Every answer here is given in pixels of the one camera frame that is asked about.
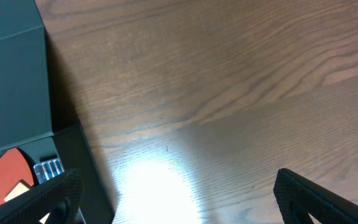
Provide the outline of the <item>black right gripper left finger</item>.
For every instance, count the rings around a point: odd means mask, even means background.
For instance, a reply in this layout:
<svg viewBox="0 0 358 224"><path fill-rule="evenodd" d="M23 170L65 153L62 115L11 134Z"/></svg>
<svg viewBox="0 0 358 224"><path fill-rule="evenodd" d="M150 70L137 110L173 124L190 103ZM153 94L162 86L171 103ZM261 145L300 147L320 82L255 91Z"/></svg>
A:
<svg viewBox="0 0 358 224"><path fill-rule="evenodd" d="M47 223L69 223L76 220L83 181L79 169L64 173L36 186L0 205L0 224L39 223L48 215Z"/></svg>

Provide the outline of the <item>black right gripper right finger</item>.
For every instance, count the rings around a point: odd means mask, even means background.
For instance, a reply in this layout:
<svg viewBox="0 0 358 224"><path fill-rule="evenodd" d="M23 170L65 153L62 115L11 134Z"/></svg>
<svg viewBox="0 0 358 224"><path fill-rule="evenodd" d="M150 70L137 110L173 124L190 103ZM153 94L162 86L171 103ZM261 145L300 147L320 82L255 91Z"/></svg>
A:
<svg viewBox="0 0 358 224"><path fill-rule="evenodd" d="M279 169L273 188L284 223L358 223L358 205L290 169Z"/></svg>

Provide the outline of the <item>orange scraper wooden handle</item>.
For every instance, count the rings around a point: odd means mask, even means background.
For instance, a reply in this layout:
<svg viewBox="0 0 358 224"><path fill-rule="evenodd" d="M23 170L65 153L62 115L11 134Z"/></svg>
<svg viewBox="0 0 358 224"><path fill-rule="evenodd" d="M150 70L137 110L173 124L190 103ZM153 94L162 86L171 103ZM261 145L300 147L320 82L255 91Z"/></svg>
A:
<svg viewBox="0 0 358 224"><path fill-rule="evenodd" d="M0 157L0 205L40 185L33 166L35 163L20 148L12 148Z"/></svg>

